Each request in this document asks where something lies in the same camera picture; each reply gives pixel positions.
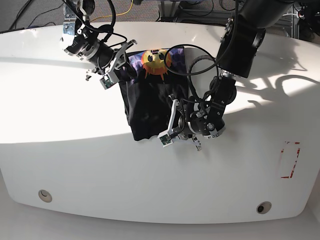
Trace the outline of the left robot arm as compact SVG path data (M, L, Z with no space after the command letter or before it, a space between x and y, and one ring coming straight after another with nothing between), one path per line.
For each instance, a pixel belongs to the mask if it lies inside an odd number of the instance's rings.
M247 78L261 46L266 29L274 25L294 4L292 0L247 0L235 9L228 20L216 57L208 51L195 58L184 76L191 92L189 99L173 95L168 127L157 137L164 147L175 142L190 143L201 150L198 135L219 137L224 130L223 114L237 95L236 78ZM216 68L209 90L199 97L192 77Z

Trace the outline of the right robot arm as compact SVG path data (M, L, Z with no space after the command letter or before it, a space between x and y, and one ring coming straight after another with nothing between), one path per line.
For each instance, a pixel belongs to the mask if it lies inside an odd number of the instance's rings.
M124 71L131 79L137 76L127 55L127 50L137 43L114 32L116 9L111 0L111 23L94 27L90 16L95 10L93 0L63 1L63 31L60 44L68 55L94 65L86 72L85 80L98 78L105 89L120 82L118 74Z

